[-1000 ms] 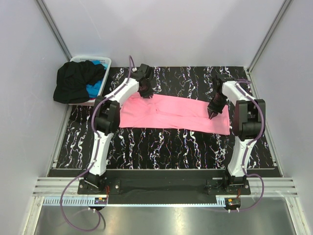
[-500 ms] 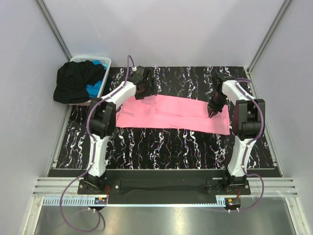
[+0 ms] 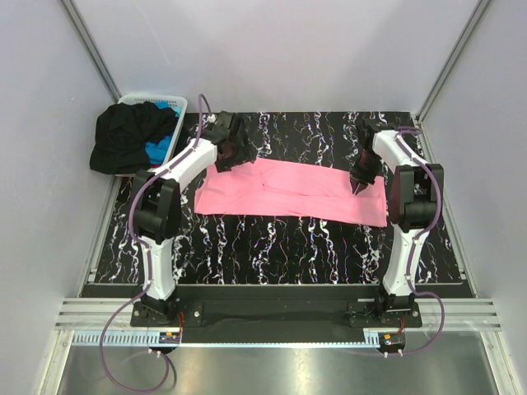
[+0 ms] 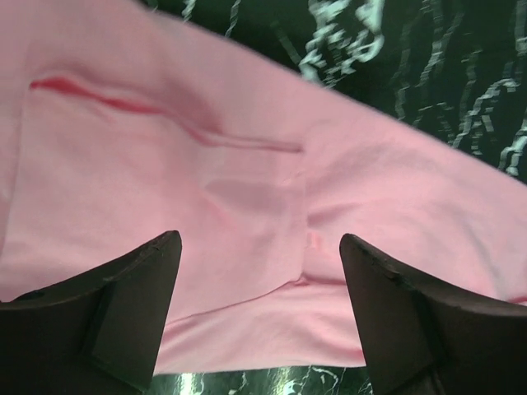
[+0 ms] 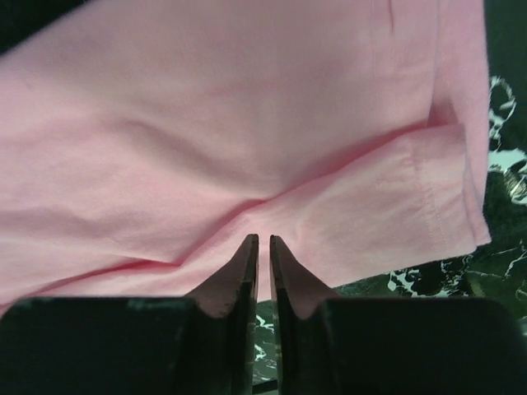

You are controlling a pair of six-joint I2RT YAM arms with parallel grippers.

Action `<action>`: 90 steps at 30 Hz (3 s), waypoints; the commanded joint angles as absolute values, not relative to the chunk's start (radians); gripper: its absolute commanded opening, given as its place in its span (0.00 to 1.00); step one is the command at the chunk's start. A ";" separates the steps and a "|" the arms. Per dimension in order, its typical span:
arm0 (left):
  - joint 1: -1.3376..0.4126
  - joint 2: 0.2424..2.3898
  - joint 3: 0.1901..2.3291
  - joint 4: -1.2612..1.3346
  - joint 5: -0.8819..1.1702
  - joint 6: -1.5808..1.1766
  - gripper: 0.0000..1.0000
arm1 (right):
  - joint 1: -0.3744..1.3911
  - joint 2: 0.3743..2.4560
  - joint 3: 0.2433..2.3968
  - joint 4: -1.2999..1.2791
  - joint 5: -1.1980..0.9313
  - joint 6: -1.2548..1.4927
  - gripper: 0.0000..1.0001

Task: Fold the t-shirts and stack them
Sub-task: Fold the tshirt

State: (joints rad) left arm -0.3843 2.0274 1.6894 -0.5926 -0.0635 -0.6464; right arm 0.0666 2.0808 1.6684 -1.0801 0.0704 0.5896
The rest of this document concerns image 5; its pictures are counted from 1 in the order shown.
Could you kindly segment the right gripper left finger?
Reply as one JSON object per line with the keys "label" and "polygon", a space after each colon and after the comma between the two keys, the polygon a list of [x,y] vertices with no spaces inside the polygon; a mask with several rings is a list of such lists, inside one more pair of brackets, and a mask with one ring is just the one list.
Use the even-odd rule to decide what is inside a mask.
{"label": "right gripper left finger", "polygon": [[259,238],[182,296],[33,297],[1,319],[4,394],[249,394]]}

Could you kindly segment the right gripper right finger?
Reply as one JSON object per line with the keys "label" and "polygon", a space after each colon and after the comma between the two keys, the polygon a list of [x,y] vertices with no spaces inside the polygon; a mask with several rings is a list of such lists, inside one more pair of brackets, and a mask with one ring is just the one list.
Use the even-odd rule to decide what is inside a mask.
{"label": "right gripper right finger", "polygon": [[520,326],[482,298],[347,297],[269,240],[281,394],[523,394]]}

